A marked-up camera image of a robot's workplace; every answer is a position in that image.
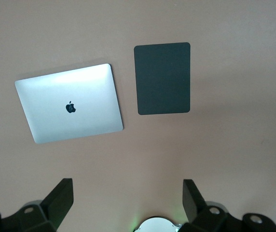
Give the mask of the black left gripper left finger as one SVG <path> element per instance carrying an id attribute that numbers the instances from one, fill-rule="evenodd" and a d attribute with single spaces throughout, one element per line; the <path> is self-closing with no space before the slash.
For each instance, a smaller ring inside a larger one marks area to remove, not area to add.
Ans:
<path id="1" fill-rule="evenodd" d="M 62 179 L 43 199 L 26 203 L 2 218 L 0 232 L 56 232 L 73 205 L 73 181 Z"/>

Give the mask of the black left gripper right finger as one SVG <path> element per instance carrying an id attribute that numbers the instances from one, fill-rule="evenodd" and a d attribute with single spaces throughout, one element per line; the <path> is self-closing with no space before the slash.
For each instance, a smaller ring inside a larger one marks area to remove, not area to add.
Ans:
<path id="1" fill-rule="evenodd" d="M 264 215 L 247 213 L 239 220 L 219 206 L 208 205 L 191 179 L 183 180 L 182 204 L 188 222 L 180 232 L 276 232 L 276 224 Z"/>

